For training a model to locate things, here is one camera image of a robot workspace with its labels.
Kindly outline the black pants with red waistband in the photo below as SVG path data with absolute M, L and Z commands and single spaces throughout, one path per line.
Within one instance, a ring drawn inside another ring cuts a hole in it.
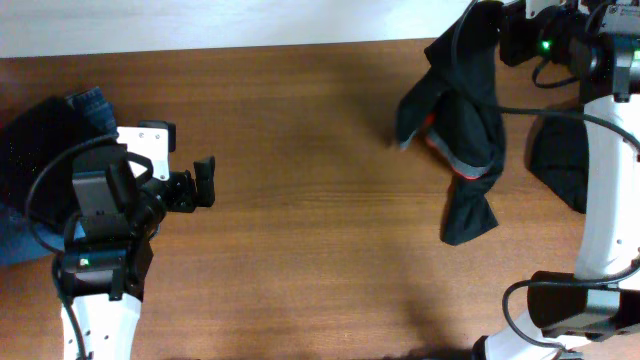
M 452 246 L 498 226 L 486 194 L 504 170 L 506 135 L 497 104 L 495 48 L 500 1 L 480 1 L 462 21 L 424 49 L 430 67 L 400 100 L 395 139 L 406 147 L 423 133 L 454 172 L 441 240 Z

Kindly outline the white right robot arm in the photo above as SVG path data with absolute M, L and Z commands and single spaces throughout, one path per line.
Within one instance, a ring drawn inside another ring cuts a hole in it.
M 580 82 L 588 141 L 584 234 L 573 273 L 536 272 L 527 309 L 479 339 L 476 359 L 578 359 L 578 348 L 639 331 L 639 4 L 517 1 L 504 7 L 501 59 L 536 55 Z

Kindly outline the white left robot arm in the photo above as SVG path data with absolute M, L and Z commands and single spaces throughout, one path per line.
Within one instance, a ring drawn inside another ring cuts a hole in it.
M 172 171 L 175 149 L 174 124 L 142 121 L 72 153 L 79 211 L 52 265 L 62 302 L 64 358 L 130 358 L 151 241 L 161 222 L 170 212 L 214 204 L 215 159 Z

